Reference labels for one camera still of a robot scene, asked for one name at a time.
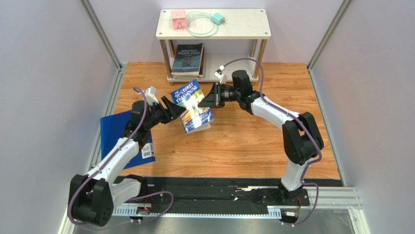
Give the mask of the dark nineteen eighty-four book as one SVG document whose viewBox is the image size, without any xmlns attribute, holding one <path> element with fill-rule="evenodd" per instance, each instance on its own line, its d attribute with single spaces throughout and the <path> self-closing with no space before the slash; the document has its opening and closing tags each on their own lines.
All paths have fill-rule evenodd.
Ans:
<svg viewBox="0 0 415 234">
<path fill-rule="evenodd" d="M 199 75 L 203 52 L 204 45 L 202 43 L 179 44 L 171 67 L 171 73 L 173 75 Z"/>
</svg>

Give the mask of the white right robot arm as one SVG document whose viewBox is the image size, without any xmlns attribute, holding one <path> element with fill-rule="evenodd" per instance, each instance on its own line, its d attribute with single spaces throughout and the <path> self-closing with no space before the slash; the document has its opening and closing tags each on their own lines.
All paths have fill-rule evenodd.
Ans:
<svg viewBox="0 0 415 234">
<path fill-rule="evenodd" d="M 214 83 L 198 107 L 223 108 L 226 102 L 236 101 L 242 110 L 261 117 L 280 129 L 288 164 L 278 184 L 277 197 L 285 204 L 296 201 L 303 188 L 308 167 L 324 148 L 314 116 L 309 112 L 300 114 L 289 111 L 253 90 L 245 70 L 233 72 L 232 82 L 232 85 Z"/>
</svg>

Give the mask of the blue 91-storey treehouse book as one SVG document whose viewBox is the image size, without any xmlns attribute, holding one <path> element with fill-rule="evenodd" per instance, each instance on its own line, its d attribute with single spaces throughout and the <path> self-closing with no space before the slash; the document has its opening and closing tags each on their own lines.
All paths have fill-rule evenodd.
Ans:
<svg viewBox="0 0 415 234">
<path fill-rule="evenodd" d="M 210 108 L 198 107 L 198 104 L 205 96 L 196 79 L 172 91 L 170 94 L 175 104 L 186 108 L 186 111 L 180 115 L 186 134 L 211 128 L 210 123 L 215 118 Z"/>
</svg>

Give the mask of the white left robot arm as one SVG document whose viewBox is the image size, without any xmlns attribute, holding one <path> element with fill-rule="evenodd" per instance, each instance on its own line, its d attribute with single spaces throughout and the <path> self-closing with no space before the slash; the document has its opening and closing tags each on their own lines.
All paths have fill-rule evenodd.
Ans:
<svg viewBox="0 0 415 234">
<path fill-rule="evenodd" d="M 137 156 L 157 124 L 167 124 L 186 111 L 165 96 L 161 102 L 145 99 L 132 104 L 130 119 L 108 155 L 86 175 L 75 175 L 70 182 L 67 216 L 78 226 L 105 226 L 119 205 L 150 197 L 148 181 L 128 175 L 115 183 L 119 173 Z"/>
</svg>

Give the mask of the dark three days book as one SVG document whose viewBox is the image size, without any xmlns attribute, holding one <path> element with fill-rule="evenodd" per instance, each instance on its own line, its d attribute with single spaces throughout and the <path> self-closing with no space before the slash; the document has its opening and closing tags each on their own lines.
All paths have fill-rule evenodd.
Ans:
<svg viewBox="0 0 415 234">
<path fill-rule="evenodd" d="M 193 66 L 192 62 L 198 59 L 199 65 Z M 173 67 L 171 69 L 172 75 L 177 76 L 202 76 L 203 68 L 205 61 L 205 49 L 201 50 L 199 55 L 189 57 L 189 56 L 179 56 L 173 62 Z"/>
</svg>

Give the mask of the light blue treehouse book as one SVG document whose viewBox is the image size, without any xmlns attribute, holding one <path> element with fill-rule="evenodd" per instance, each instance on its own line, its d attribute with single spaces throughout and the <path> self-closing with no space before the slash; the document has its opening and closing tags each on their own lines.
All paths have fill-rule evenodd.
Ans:
<svg viewBox="0 0 415 234">
<path fill-rule="evenodd" d="M 171 79 L 176 80 L 177 82 L 188 82 L 193 79 L 202 79 L 203 76 L 177 76 L 173 75 Z"/>
</svg>

